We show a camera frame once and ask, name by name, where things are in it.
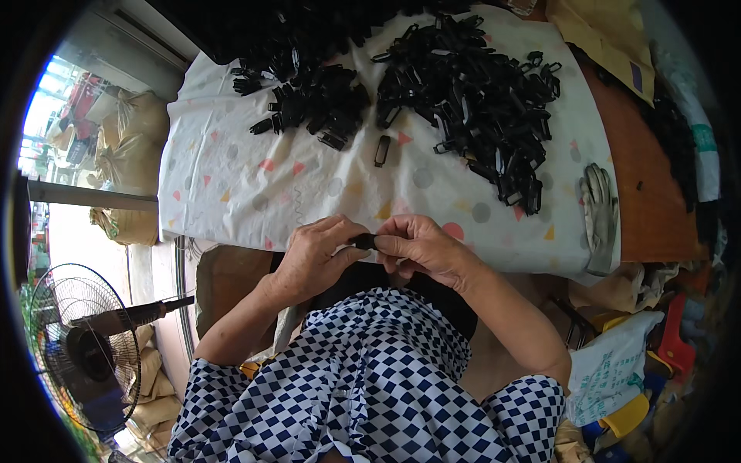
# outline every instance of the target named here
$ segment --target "woman's left hand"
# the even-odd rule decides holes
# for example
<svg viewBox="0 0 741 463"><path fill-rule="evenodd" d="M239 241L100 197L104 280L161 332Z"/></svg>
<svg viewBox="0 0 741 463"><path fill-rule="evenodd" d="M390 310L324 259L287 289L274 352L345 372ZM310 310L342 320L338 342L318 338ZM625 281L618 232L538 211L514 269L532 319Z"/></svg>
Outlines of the woman's left hand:
<svg viewBox="0 0 741 463"><path fill-rule="evenodd" d="M369 233L343 214L325 217L313 224L296 228L290 236L288 251L275 273L268 275L265 290L285 307L299 304L337 283L346 268L368 257L369 250L338 246L360 233Z"/></svg>

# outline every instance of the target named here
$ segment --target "fan grille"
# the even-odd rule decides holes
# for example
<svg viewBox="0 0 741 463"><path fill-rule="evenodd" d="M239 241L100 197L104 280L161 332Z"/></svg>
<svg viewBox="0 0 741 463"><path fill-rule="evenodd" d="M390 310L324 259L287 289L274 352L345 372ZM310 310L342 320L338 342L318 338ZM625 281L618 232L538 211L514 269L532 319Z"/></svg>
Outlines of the fan grille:
<svg viewBox="0 0 741 463"><path fill-rule="evenodd" d="M77 334L72 333L73 330L80 331L71 322L123 308L110 284L94 270L79 264L63 264L47 271L31 299L30 328L31 333L35 333L33 354L41 367L39 371L47 391L72 420L91 430L114 429L133 413L139 400L139 345L128 315L122 311L127 330L107 338L110 355L97 358L104 362L104 369L107 364L108 381L93 381L81 368L81 358L75 355L77 351L70 349L71 353L67 349L67 340L74 339ZM107 352L106 346L100 345L102 339L95 338L93 345ZM120 390L116 389L114 378ZM132 407L127 413L121 412L122 419L117 422L101 419L101 414L105 414L101 412L102 407L110 408L113 403L116 408L115 399L120 399L121 409L123 404L132 404Z"/></svg>

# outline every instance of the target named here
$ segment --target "person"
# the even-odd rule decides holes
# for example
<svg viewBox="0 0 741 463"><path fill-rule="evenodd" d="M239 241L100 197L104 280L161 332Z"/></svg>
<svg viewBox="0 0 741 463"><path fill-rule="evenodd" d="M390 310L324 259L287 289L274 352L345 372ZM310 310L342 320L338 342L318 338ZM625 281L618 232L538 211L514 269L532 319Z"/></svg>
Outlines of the person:
<svg viewBox="0 0 741 463"><path fill-rule="evenodd" d="M336 250L360 233L342 215L297 228L276 271L206 332L169 457L549 462L571 372L554 326L428 217L378 229L382 266ZM390 287L396 271L406 287ZM249 382L237 365L282 308L314 296L323 310ZM458 385L477 319L530 373L481 404Z"/></svg>

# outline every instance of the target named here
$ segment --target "pile of black plastic parts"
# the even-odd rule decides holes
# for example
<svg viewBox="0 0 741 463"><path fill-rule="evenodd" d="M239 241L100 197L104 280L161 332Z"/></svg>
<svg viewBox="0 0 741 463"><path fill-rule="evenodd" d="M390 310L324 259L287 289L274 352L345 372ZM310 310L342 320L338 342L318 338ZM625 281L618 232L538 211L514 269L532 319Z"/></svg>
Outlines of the pile of black plastic parts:
<svg viewBox="0 0 741 463"><path fill-rule="evenodd" d="M280 133L310 120L306 125L309 133L314 135L324 129L319 141L340 151L362 122L362 111L371 105L363 84L351 87L356 74L335 64L301 73L290 83L274 87L276 101L268 109L275 114L250 127L250 132L273 129Z"/></svg>
<svg viewBox="0 0 741 463"><path fill-rule="evenodd" d="M439 15L469 11L469 1L457 0L379 0L340 1L277 0L255 4L246 18L248 24L235 29L228 56L239 51L238 76L234 90L242 96L260 90L264 82L290 84L273 89L277 101L270 104L276 114L258 122L250 131L276 133L298 127L310 119L309 132L324 129L319 140L341 150L360 122L361 111L370 100L365 87L351 87L355 71L322 63L337 53L350 51L350 40L362 47L371 37L371 27L381 27L400 10L408 16Z"/></svg>
<svg viewBox="0 0 741 463"><path fill-rule="evenodd" d="M402 107L439 130L441 154L455 151L469 168L495 184L499 200L528 214L540 210L542 182L535 170L551 139L545 105L560 96L554 72L534 51L520 63L486 47L480 16L435 25L413 24L374 62L388 63L378 88L376 125L389 128Z"/></svg>

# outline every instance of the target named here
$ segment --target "purple label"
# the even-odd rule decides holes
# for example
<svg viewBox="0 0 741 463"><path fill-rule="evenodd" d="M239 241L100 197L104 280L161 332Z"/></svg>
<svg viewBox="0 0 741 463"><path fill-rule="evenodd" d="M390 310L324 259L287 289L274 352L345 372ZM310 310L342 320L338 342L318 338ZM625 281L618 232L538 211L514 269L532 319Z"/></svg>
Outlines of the purple label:
<svg viewBox="0 0 741 463"><path fill-rule="evenodd" d="M636 90L643 93L643 78L641 77L641 68L636 66L636 64L632 61L631 73L633 73L633 86L636 88Z"/></svg>

